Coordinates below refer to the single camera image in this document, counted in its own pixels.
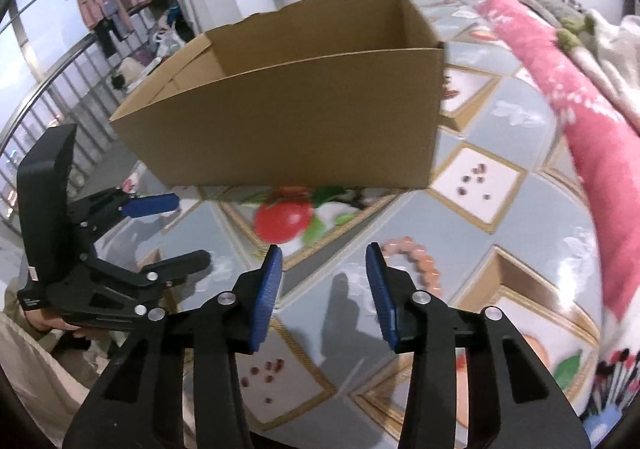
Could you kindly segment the person's left hand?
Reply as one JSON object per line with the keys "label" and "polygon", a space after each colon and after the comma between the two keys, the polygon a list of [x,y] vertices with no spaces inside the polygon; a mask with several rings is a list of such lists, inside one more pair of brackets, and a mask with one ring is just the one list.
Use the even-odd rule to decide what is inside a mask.
{"label": "person's left hand", "polygon": [[39,337],[45,336],[52,331],[70,332],[76,339],[85,339],[88,335],[85,329],[65,322],[61,316],[51,308],[24,310],[23,315]]}

